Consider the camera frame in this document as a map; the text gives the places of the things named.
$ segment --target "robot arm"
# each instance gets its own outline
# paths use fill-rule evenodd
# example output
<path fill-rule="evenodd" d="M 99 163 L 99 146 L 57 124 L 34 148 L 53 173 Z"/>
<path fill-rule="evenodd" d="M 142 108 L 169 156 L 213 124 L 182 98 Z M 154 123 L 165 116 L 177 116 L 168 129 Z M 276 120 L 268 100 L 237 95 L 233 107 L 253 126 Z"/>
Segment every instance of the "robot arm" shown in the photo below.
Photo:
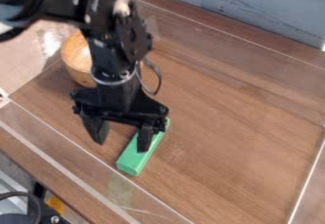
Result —
<path fill-rule="evenodd" d="M 138 151 L 150 148 L 154 134 L 166 129 L 169 109 L 144 92 L 140 61 L 148 61 L 153 36 L 138 16 L 134 0 L 0 0 L 0 22 L 10 31 L 0 41 L 19 35 L 39 19 L 81 28 L 90 47 L 95 88 L 71 92 L 74 112 L 98 143 L 109 135 L 109 121 L 138 127 Z"/>

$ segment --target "green block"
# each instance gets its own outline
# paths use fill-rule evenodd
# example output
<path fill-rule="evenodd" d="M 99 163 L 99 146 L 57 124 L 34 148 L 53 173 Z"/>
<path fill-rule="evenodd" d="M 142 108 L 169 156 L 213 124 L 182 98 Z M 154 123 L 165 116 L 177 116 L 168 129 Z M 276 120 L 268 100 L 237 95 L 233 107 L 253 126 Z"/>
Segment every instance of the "green block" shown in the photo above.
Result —
<path fill-rule="evenodd" d="M 168 119 L 168 126 L 166 129 L 170 127 L 170 119 Z M 152 146 L 148 152 L 140 153 L 138 152 L 138 134 L 136 134 L 125 152 L 122 153 L 118 161 L 117 161 L 117 168 L 126 172 L 128 174 L 138 177 L 149 159 L 152 158 L 158 145 L 164 139 L 166 133 L 161 132 L 153 138 Z"/>

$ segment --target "wooden table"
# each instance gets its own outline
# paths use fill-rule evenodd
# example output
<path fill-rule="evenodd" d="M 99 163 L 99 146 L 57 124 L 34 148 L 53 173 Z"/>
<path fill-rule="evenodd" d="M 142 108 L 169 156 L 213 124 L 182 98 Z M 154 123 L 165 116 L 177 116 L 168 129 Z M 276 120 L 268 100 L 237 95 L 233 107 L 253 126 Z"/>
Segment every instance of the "wooden table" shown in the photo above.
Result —
<path fill-rule="evenodd" d="M 142 1 L 173 126 L 133 181 L 196 223 L 287 223 L 323 142 L 324 53 L 174 0 Z M 13 99 L 114 167 L 136 129 L 113 123 L 105 146 L 94 144 L 71 113 L 75 87 L 58 63 Z M 0 131 L 0 150 L 74 210 L 94 223 L 120 223 L 15 145 Z"/>

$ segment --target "green object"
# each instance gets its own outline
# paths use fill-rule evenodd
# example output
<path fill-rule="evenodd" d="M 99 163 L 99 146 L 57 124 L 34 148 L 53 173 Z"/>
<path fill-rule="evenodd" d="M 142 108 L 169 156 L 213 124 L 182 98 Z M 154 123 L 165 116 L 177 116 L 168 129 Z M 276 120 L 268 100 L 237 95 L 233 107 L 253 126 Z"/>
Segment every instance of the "green object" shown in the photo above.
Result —
<path fill-rule="evenodd" d="M 166 129 L 170 127 L 170 119 L 168 119 Z M 149 159 L 152 158 L 158 145 L 164 139 L 166 133 L 161 132 L 153 138 L 152 146 L 148 152 L 140 153 L 138 152 L 138 134 L 136 134 L 125 152 L 122 153 L 118 161 L 117 161 L 117 168 L 126 172 L 128 174 L 138 177 Z"/>

